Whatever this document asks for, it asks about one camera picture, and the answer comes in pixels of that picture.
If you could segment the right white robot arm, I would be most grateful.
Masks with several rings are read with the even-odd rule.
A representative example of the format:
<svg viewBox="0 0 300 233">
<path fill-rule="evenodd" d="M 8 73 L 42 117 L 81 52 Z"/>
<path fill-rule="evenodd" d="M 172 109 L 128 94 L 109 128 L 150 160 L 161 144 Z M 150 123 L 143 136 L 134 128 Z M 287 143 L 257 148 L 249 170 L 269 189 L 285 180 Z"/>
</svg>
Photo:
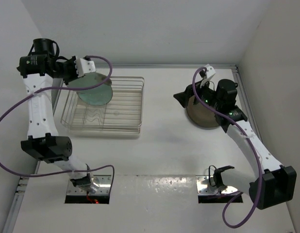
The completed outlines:
<svg viewBox="0 0 300 233">
<path fill-rule="evenodd" d="M 237 83 L 228 79 L 220 80 L 216 90 L 197 82 L 173 97 L 186 108 L 190 101 L 198 104 L 198 98 L 194 96 L 198 94 L 205 104 L 225 115 L 215 115 L 216 122 L 238 145 L 254 173 L 248 175 L 228 165 L 216 168 L 209 181 L 217 188 L 233 186 L 249 195 L 252 201 L 259 193 L 257 208 L 263 210 L 292 200 L 297 173 L 292 166 L 279 162 L 255 134 L 247 116 L 236 105 L 237 87 Z"/>
</svg>

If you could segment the metal base plate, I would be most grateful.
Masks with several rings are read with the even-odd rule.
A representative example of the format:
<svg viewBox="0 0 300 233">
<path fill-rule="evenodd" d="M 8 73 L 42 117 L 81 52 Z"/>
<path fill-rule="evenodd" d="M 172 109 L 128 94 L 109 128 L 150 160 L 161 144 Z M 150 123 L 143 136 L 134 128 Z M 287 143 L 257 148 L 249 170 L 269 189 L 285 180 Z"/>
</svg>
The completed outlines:
<svg viewBox="0 0 300 233">
<path fill-rule="evenodd" d="M 209 184 L 207 175 L 196 176 L 196 187 L 199 196 L 221 196 L 221 195 L 234 195 L 239 191 L 232 186 L 223 186 L 217 188 Z"/>
<path fill-rule="evenodd" d="M 110 193 L 112 176 L 111 175 L 94 175 L 94 187 L 89 191 L 90 196 L 107 196 Z M 68 196 L 85 196 L 86 191 L 74 187 L 72 182 L 68 182 L 67 192 Z"/>
</svg>

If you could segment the aluminium frame rail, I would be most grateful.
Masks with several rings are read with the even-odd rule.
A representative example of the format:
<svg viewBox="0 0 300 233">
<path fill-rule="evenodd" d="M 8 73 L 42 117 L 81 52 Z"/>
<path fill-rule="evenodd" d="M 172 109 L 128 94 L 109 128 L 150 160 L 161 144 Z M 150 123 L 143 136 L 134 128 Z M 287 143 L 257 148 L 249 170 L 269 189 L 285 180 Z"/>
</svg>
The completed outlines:
<svg viewBox="0 0 300 233">
<path fill-rule="evenodd" d="M 249 101 L 249 97 L 248 97 L 246 89 L 245 89 L 244 81 L 242 79 L 239 67 L 237 65 L 233 66 L 232 73 L 233 73 L 234 80 L 238 83 L 238 89 L 239 89 L 238 94 L 240 96 L 240 102 L 241 102 L 241 106 L 243 108 L 243 112 L 248 117 L 250 125 L 253 128 L 253 131 L 256 133 L 258 138 L 263 142 L 260 131 L 258 129 L 256 120 L 255 120 L 255 117 L 253 115 L 253 112 L 252 112 L 252 109 L 250 106 L 250 101 Z"/>
</svg>

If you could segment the brown speckled plate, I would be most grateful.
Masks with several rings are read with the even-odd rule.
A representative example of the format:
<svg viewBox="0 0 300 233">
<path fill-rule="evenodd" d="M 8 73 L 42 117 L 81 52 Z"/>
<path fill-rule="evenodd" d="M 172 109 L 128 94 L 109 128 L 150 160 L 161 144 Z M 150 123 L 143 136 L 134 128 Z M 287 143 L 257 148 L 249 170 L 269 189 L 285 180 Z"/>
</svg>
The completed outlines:
<svg viewBox="0 0 300 233">
<path fill-rule="evenodd" d="M 215 114 L 204 107 L 201 103 L 194 104 L 195 97 L 189 99 L 188 106 L 186 107 L 186 114 L 188 118 L 196 126 L 210 129 L 217 128 L 219 124 L 216 122 Z"/>
</svg>

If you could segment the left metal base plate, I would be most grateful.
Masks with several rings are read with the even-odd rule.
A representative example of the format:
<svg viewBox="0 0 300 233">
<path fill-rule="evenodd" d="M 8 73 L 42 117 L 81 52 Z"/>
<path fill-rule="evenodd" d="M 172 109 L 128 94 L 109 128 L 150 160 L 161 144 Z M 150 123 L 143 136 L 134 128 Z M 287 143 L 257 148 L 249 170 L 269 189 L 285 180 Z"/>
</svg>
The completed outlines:
<svg viewBox="0 0 300 233">
<path fill-rule="evenodd" d="M 107 196 L 110 193 L 112 176 L 111 175 L 94 175 L 94 187 L 89 191 L 90 196 Z M 68 182 L 67 192 L 68 196 L 85 196 L 86 191 L 74 187 L 72 182 Z"/>
</svg>

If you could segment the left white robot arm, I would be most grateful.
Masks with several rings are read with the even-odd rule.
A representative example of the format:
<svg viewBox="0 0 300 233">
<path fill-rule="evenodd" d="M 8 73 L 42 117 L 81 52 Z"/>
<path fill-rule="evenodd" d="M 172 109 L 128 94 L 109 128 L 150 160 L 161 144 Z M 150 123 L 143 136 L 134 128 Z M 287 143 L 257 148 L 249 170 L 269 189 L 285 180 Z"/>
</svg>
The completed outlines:
<svg viewBox="0 0 300 233">
<path fill-rule="evenodd" d="M 72 154 L 69 137 L 60 136 L 56 129 L 51 101 L 53 79 L 66 83 L 82 78 L 94 71 L 94 62 L 86 59 L 64 59 L 59 55 L 57 43 L 51 39 L 38 38 L 27 56 L 21 57 L 19 67 L 26 86 L 29 106 L 28 139 L 21 142 L 24 152 L 38 161 L 54 164 L 67 170 L 75 187 L 85 192 L 94 191 L 93 175 L 89 166 Z"/>
</svg>

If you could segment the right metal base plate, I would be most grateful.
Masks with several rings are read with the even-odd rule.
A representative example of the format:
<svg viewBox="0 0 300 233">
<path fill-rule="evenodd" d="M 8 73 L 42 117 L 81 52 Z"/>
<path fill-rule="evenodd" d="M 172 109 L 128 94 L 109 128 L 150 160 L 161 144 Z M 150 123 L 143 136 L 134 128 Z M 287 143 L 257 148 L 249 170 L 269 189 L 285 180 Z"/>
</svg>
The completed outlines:
<svg viewBox="0 0 300 233">
<path fill-rule="evenodd" d="M 221 196 L 221 195 L 234 195 L 239 191 L 232 186 L 223 186 L 217 188 L 209 184 L 207 175 L 196 176 L 196 187 L 199 196 Z"/>
</svg>

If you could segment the teal flower plate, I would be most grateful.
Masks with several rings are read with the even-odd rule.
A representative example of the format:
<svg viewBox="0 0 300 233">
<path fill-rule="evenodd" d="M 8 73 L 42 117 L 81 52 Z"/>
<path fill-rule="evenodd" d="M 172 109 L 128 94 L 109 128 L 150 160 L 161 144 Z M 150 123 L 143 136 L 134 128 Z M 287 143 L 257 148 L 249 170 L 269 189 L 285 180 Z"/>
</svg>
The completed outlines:
<svg viewBox="0 0 300 233">
<path fill-rule="evenodd" d="M 100 74 L 100 73 L 88 73 L 85 74 L 83 77 L 78 78 L 76 80 L 73 80 L 67 84 L 67 87 L 69 88 L 85 88 L 89 86 L 97 85 L 101 82 L 103 82 L 106 79 L 106 75 Z M 81 91 L 81 93 L 95 93 L 100 92 L 103 90 L 109 90 L 111 88 L 112 81 L 108 79 L 105 83 L 102 85 L 93 88 L 93 89 L 87 89 Z"/>
<path fill-rule="evenodd" d="M 90 90 L 79 91 L 77 94 L 82 101 L 89 105 L 102 106 L 111 101 L 113 90 L 111 86 L 103 84 Z"/>
</svg>

